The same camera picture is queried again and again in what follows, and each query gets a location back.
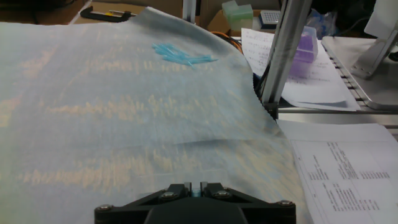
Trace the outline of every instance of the plastic box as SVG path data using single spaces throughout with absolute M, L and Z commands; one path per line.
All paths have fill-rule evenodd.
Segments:
M 317 58 L 317 56 L 317 30 L 313 27 L 305 26 L 301 34 L 301 39 L 298 43 L 294 59 L 312 63 Z
M 253 9 L 250 4 L 238 6 L 239 9 L 231 14 L 230 26 L 232 30 L 241 30 L 253 26 Z
M 236 4 L 236 1 L 229 1 L 229 2 L 223 3 L 222 7 L 223 7 L 223 14 L 224 14 L 226 20 L 228 21 L 228 23 L 230 24 L 232 12 L 235 10 L 238 10 L 239 6 L 238 6 L 238 4 Z

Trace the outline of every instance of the cardboard box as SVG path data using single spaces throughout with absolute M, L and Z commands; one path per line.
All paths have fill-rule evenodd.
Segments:
M 205 28 L 219 10 L 222 4 L 230 0 L 201 0 L 200 6 L 200 26 Z M 279 0 L 235 0 L 239 6 L 250 4 L 252 9 L 280 10 Z
M 258 17 L 260 15 L 260 12 L 261 12 L 261 10 L 259 10 L 259 9 L 253 10 L 253 17 Z M 229 26 L 228 21 L 226 20 L 225 16 L 223 15 L 222 10 L 217 12 L 216 16 L 211 20 L 211 22 L 207 26 L 207 30 L 210 32 L 213 32 L 213 31 L 222 32 L 223 34 L 226 34 L 230 37 L 240 37 L 242 35 L 240 30 L 231 30 L 231 27 Z M 274 29 L 262 29 L 259 31 L 269 32 L 272 34 L 275 33 Z

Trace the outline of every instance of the wrinkled fabric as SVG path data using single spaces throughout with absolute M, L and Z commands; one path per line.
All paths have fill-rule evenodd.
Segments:
M 216 62 L 162 60 L 169 42 Z M 243 55 L 147 8 L 122 24 L 0 23 L 0 223 L 93 223 L 172 183 L 221 182 L 311 218 Z

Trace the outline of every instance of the computer monitor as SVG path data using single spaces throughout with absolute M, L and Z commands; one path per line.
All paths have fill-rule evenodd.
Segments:
M 398 1 L 377 0 L 372 16 L 365 27 L 365 33 L 387 40 L 397 29 Z
M 377 0 L 365 32 L 377 37 L 349 70 L 363 79 L 371 78 L 379 64 L 398 42 L 398 0 Z

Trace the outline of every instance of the white paper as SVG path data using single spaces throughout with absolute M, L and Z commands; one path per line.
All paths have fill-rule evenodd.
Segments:
M 278 124 L 314 224 L 398 223 L 398 142 L 384 126 Z
M 306 103 L 338 103 L 346 100 L 344 95 L 340 93 L 338 86 L 328 85 L 304 86 L 291 83 L 285 86 L 284 95 L 284 99 L 287 101 L 289 100 L 289 96 L 294 96 L 292 100 Z
M 274 34 L 242 29 L 243 54 L 252 71 L 259 76 L 266 69 L 273 38 Z M 282 97 L 298 107 L 359 110 L 359 105 L 337 74 L 320 41 L 318 56 L 313 63 L 293 61 Z

